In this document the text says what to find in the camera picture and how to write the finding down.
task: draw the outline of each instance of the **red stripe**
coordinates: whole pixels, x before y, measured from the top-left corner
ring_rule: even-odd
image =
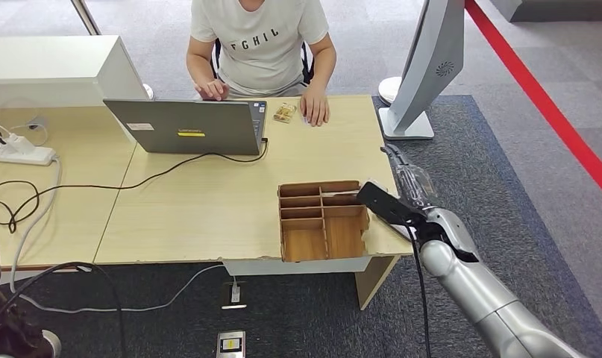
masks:
[[[564,117],[551,97],[549,97],[538,81],[531,75],[529,69],[522,63],[494,24],[489,21],[478,4],[474,0],[465,0],[465,8],[490,46],[498,54],[518,84],[520,84],[520,87],[522,87],[540,113],[547,119],[547,122],[556,131],[557,135],[568,147],[568,150],[580,161],[582,166],[602,189],[602,161],[599,157],[584,142],[567,118]]]

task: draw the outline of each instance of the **wooden tray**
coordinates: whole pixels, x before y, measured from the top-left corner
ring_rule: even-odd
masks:
[[[356,199],[358,190],[359,181],[279,186],[283,261],[361,257],[369,215]]]

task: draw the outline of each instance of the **chair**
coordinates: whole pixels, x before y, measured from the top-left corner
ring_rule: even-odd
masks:
[[[307,54],[307,44],[305,42],[303,42],[301,48],[303,50],[303,53],[301,54],[301,62],[303,63],[303,82],[310,84],[310,81],[314,77],[314,61],[313,59],[310,59]],[[215,76],[215,78],[218,78],[217,71],[219,70],[219,55],[221,53],[222,43],[217,39],[213,46],[213,56],[210,58],[210,68],[213,69],[213,76]]]

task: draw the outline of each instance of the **man's left hand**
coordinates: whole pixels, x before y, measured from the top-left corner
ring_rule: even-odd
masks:
[[[329,122],[329,102],[324,93],[324,88],[320,86],[307,87],[305,93],[301,96],[301,114],[307,118],[307,123],[312,127],[321,126]]]

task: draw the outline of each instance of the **laptop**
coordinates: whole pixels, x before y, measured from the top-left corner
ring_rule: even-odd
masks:
[[[261,151],[264,101],[103,102],[149,153],[258,155]]]

